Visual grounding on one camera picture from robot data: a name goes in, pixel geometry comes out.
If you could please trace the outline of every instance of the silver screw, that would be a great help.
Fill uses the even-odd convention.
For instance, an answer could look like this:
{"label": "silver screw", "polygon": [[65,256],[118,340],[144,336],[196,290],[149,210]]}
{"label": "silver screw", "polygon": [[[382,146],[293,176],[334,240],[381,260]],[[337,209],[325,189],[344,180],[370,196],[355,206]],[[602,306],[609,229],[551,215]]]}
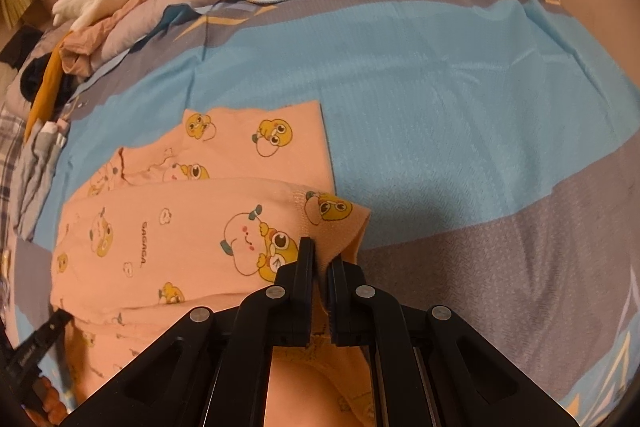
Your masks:
{"label": "silver screw", "polygon": [[207,308],[196,308],[194,310],[191,310],[189,318],[193,322],[204,322],[209,318],[210,314],[211,312]]}
{"label": "silver screw", "polygon": [[362,297],[363,299],[370,299],[375,294],[376,294],[375,288],[372,288],[368,284],[363,284],[362,286],[358,286],[356,288],[356,295],[358,297]]}
{"label": "silver screw", "polygon": [[282,286],[269,286],[265,292],[270,299],[280,299],[287,291]]}
{"label": "silver screw", "polygon": [[439,321],[448,321],[451,318],[451,310],[446,306],[436,306],[431,310],[431,315]]}

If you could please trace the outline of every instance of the checkered cloth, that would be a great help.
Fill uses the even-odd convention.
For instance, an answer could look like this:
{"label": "checkered cloth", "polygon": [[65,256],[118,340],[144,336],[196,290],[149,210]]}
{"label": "checkered cloth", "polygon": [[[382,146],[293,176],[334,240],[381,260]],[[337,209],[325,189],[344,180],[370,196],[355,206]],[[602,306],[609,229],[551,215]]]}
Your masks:
{"label": "checkered cloth", "polygon": [[9,233],[9,187],[22,149],[24,120],[0,107],[0,251]]}

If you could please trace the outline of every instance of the round metal rivet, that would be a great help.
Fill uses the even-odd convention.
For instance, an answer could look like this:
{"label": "round metal rivet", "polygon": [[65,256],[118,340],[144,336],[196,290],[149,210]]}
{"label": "round metal rivet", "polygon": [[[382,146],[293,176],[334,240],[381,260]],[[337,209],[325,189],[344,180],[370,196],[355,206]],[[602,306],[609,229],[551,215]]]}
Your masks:
{"label": "round metal rivet", "polygon": [[194,310],[191,310],[189,318],[193,322],[204,322],[209,318],[210,314],[211,312],[207,308],[196,308]]}
{"label": "round metal rivet", "polygon": [[451,310],[446,306],[436,306],[431,310],[431,315],[439,321],[448,321],[451,318]]}
{"label": "round metal rivet", "polygon": [[358,286],[356,288],[356,295],[358,297],[362,297],[363,299],[370,299],[375,294],[376,294],[375,288],[372,288],[368,284],[363,284],[362,286]]}
{"label": "round metal rivet", "polygon": [[280,299],[286,292],[282,286],[269,286],[265,293],[270,299]]}

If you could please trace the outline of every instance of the human hand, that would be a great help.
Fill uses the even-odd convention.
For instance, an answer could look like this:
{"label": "human hand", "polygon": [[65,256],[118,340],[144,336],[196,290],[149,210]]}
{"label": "human hand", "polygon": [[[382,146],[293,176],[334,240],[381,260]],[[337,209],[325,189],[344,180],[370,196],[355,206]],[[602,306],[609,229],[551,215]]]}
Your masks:
{"label": "human hand", "polygon": [[41,377],[40,383],[47,390],[47,394],[42,402],[42,409],[47,413],[47,418],[43,418],[38,413],[26,409],[26,413],[36,427],[49,427],[50,425],[60,425],[66,418],[66,407],[60,402],[60,393],[52,386],[49,378]]}

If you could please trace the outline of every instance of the plaid fabric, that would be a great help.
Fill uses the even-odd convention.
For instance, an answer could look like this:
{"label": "plaid fabric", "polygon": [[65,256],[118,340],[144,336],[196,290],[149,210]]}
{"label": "plaid fabric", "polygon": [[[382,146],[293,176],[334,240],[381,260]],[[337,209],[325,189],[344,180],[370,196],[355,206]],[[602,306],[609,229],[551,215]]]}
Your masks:
{"label": "plaid fabric", "polygon": [[0,251],[9,232],[9,187],[24,136],[24,120],[0,107]]}

